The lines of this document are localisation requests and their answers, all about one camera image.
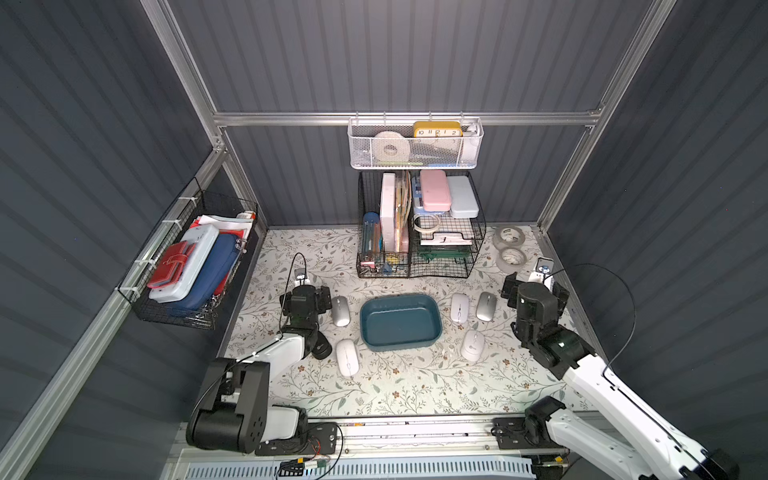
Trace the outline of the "white slim computer mouse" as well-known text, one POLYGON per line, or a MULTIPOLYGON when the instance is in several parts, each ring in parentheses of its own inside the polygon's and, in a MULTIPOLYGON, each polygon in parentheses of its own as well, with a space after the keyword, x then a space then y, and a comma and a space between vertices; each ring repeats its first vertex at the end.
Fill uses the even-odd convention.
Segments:
POLYGON ((332 299, 331 317, 336 327, 346 327, 351 323, 352 316, 346 297, 336 296, 332 299))

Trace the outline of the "white rounded computer mouse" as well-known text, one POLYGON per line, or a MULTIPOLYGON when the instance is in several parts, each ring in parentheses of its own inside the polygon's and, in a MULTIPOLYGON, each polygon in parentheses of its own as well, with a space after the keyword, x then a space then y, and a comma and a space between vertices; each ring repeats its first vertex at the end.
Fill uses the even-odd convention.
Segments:
POLYGON ((451 298, 450 319, 453 323, 461 325, 468 322, 470 313, 470 298, 463 293, 455 293, 451 298))

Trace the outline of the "white oval computer mouse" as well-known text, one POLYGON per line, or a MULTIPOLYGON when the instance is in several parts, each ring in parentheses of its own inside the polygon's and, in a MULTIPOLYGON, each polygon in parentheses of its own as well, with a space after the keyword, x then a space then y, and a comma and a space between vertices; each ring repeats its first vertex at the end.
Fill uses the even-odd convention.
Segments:
POLYGON ((485 348, 485 336, 477 330, 466 332, 460 348, 461 356, 470 363, 480 360, 485 348))

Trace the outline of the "teal plastic storage box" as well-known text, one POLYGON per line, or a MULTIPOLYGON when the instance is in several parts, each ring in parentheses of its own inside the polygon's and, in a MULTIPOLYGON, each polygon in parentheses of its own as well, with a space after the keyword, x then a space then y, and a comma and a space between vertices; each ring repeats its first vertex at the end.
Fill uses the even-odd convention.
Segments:
POLYGON ((360 309, 363 342, 373 352, 432 346, 442 335, 437 302, 425 294, 376 297, 360 309))

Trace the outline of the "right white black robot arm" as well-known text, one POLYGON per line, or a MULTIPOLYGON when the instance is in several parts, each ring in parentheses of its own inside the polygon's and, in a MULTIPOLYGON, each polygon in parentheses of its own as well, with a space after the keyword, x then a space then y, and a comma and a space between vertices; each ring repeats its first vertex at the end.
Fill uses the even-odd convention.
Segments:
POLYGON ((552 276, 508 275, 501 296, 516 311, 515 337, 534 360, 593 406, 622 435, 590 425, 551 396, 525 411, 526 440, 552 442, 578 454, 614 479, 737 479, 736 460, 708 450, 674 427, 631 390, 576 332, 560 324, 569 293, 552 276))

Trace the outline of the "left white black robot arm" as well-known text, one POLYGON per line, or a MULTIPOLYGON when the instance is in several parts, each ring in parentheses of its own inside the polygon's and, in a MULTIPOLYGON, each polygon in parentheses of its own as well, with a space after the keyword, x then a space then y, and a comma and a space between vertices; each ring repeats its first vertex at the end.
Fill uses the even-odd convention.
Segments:
POLYGON ((241 360, 219 357, 209 364, 187 423, 188 445, 245 454, 272 442, 280 449, 291 441, 306 445, 306 411, 270 404, 270 384, 309 356, 330 356, 319 317, 332 308, 332 298, 326 286, 300 285, 284 293, 280 303, 287 323, 273 340, 241 360))

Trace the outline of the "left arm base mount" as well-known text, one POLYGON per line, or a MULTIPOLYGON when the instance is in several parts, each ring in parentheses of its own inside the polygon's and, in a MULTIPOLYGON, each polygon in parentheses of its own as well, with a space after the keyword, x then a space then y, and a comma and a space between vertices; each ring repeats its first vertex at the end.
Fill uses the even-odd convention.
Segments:
POLYGON ((337 452, 340 439, 336 422, 308 423, 289 439, 261 443, 254 454, 260 457, 331 455, 337 452))

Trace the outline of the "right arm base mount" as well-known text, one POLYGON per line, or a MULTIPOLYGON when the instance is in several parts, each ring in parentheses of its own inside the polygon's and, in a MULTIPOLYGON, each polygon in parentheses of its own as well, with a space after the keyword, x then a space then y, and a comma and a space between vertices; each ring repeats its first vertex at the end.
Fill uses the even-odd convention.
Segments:
POLYGON ((562 450, 570 449, 553 441, 539 420, 527 417, 497 417, 492 420, 491 435, 500 450, 562 450))

